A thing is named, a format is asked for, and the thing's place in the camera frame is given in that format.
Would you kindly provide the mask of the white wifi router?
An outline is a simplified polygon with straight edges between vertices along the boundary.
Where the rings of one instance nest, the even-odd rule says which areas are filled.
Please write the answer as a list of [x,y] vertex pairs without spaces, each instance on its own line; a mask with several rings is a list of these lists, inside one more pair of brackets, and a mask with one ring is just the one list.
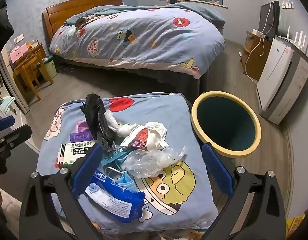
[[289,26],[287,34],[285,35],[285,38],[288,41],[292,42],[292,44],[297,46],[297,48],[302,50],[304,48],[305,44],[306,44],[307,36],[305,35],[305,33],[302,30],[296,31],[294,35],[291,35],[291,27]]

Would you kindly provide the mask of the purple tissue packet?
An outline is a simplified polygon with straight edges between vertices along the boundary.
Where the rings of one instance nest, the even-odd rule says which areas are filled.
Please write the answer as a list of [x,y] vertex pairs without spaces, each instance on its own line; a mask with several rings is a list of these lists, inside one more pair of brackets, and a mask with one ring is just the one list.
[[89,127],[88,127],[86,120],[76,121],[75,123],[76,133],[86,132],[88,130],[89,130]]

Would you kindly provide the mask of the blue wet wipes pack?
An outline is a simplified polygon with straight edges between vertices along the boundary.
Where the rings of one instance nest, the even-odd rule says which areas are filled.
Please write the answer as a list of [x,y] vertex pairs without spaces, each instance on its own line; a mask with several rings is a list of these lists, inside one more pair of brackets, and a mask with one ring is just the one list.
[[142,217],[145,194],[130,192],[100,170],[94,172],[85,194],[121,223]]

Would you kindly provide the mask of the small green trash bin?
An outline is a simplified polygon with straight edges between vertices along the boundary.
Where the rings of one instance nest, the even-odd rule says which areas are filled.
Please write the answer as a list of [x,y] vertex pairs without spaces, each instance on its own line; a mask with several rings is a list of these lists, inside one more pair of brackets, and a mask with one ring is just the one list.
[[55,63],[53,61],[53,55],[50,54],[47,57],[44,57],[42,59],[45,68],[49,74],[49,76],[51,77],[51,79],[53,79],[56,75],[57,75],[57,71],[56,71],[56,67],[55,67]]

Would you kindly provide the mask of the strawberry milk carton box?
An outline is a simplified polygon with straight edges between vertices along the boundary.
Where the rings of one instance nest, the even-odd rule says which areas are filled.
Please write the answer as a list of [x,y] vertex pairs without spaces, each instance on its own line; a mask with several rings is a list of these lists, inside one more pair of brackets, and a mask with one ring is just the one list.
[[285,221],[285,238],[288,239],[299,227],[299,225],[302,223],[302,220],[305,218],[305,214],[302,214],[300,216],[294,217],[292,219]]

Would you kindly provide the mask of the green Coltalin medicine box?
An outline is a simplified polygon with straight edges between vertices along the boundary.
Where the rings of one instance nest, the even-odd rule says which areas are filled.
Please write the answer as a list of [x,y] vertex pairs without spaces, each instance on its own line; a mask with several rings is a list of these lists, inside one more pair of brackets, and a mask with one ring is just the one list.
[[94,141],[61,144],[57,154],[55,168],[73,165],[78,158],[85,157],[94,144]]

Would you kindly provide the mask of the black monitor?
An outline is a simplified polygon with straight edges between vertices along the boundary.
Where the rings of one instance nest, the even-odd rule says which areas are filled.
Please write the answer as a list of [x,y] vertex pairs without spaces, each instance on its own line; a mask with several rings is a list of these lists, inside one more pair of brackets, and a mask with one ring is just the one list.
[[272,41],[278,32],[279,26],[279,1],[272,1],[260,8],[258,31],[265,35],[265,39]]

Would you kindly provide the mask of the yellow rimmed teal trash bin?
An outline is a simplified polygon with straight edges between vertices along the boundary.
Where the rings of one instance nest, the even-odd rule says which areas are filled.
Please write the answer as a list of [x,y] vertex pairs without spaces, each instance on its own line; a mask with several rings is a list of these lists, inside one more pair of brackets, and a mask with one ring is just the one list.
[[261,124],[253,109],[227,92],[201,94],[191,108],[191,124],[199,139],[224,157],[247,157],[261,142]]

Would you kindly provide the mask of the wooden chair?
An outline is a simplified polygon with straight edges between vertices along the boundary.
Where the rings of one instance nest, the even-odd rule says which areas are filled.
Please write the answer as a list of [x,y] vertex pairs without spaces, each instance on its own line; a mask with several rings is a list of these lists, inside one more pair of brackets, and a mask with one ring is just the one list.
[[26,90],[23,88],[22,83],[19,80],[18,76],[21,76],[23,83],[26,85],[26,87],[29,90],[31,90],[34,93],[37,100],[40,101],[41,98],[39,96],[39,93],[36,90],[35,85],[33,84],[34,81],[37,87],[41,86],[40,82],[38,81],[38,73],[40,73],[43,76],[45,81],[49,81],[51,84],[54,83],[53,79],[47,72],[42,57],[39,54],[33,54],[29,56],[28,58],[25,59],[25,61],[23,61],[23,63],[19,64],[13,70],[13,79],[22,97],[25,100],[28,100],[28,95]]

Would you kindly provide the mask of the white air purifier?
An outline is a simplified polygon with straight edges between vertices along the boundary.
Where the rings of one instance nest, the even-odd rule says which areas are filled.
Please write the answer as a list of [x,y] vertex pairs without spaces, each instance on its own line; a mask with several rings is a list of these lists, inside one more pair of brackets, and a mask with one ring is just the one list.
[[276,36],[257,83],[259,114],[278,125],[290,111],[308,78],[308,57],[298,45]]

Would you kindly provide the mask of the pink box on desk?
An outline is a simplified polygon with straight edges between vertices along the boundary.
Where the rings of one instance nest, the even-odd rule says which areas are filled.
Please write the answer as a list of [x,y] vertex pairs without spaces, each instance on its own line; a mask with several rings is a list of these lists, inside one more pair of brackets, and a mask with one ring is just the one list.
[[27,51],[28,51],[28,46],[26,44],[23,44],[22,46],[17,46],[16,48],[12,49],[11,52],[10,52],[11,62],[15,63]]

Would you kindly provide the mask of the black plastic bag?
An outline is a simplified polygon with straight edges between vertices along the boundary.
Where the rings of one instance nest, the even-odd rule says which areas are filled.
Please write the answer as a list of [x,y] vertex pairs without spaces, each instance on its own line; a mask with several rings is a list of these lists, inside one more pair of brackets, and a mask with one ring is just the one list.
[[85,115],[93,140],[100,144],[104,151],[112,151],[115,133],[109,128],[102,99],[96,94],[88,94],[80,109]]

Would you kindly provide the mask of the wooden headboard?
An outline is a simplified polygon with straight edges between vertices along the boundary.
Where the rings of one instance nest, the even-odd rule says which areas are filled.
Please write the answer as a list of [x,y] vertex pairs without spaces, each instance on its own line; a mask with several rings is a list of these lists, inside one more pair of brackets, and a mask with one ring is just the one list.
[[42,11],[46,44],[49,47],[56,31],[68,18],[101,5],[123,5],[122,0],[69,0],[47,7]]

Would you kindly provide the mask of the wooden desk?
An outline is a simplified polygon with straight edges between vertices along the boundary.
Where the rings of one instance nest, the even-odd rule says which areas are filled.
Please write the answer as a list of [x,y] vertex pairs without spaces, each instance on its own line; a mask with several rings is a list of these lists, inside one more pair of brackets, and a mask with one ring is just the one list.
[[28,51],[24,53],[24,55],[20,59],[18,59],[15,63],[12,63],[12,62],[10,63],[12,70],[14,70],[16,67],[18,67],[22,63],[24,63],[30,56],[35,55],[35,54],[40,55],[42,59],[46,57],[45,50],[41,43],[39,43],[34,48],[29,48],[28,46]]

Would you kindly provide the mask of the wooden side cabinet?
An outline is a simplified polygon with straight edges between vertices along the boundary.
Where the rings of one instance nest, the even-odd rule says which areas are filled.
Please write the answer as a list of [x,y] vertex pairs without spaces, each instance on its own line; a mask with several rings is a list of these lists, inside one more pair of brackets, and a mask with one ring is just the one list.
[[271,42],[264,40],[251,33],[246,32],[246,41],[243,45],[241,64],[243,74],[255,81],[259,81],[271,48]]

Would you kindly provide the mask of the bed with cartoon duvet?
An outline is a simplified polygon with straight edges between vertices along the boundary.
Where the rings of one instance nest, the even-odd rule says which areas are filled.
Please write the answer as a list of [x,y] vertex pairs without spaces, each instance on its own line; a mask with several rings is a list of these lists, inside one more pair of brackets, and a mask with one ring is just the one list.
[[49,51],[80,66],[151,77],[193,98],[225,49],[225,23],[217,11],[194,3],[102,5],[67,18]]

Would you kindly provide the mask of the cartoon print blue cushion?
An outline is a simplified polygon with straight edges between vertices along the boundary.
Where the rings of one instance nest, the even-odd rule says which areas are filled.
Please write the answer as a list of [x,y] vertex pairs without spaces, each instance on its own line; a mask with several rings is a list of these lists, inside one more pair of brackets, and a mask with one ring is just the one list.
[[179,93],[148,93],[100,99],[110,142],[95,139],[85,100],[62,104],[47,131],[37,171],[54,174],[72,167],[92,148],[98,157],[87,167],[74,195],[101,231],[207,229],[218,215],[207,169]]

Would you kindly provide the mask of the purple spray bottle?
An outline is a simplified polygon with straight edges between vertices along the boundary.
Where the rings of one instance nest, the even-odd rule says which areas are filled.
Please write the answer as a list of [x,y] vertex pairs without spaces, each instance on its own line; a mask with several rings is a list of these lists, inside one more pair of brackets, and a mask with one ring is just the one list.
[[70,134],[70,142],[83,142],[83,141],[93,141],[93,136],[90,131],[71,133]]

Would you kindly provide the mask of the blue face mask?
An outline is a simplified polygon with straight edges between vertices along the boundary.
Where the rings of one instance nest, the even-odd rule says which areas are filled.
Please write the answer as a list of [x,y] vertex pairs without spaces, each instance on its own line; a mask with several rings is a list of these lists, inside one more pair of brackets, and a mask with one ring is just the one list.
[[105,174],[118,185],[128,189],[130,192],[138,192],[135,181],[129,176],[126,171],[121,171],[113,167],[106,167]]
[[106,152],[102,155],[101,165],[106,166],[109,163],[115,162],[117,159],[123,159],[131,151],[131,148],[119,146],[110,152]]

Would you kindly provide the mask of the clear plastic packaging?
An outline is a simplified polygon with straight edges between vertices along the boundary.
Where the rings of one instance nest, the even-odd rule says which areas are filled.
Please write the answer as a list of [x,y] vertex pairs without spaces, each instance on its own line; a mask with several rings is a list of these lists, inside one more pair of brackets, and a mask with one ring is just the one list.
[[181,151],[171,147],[156,151],[134,150],[126,156],[120,167],[134,178],[154,177],[164,168],[181,160],[186,153],[186,147]]

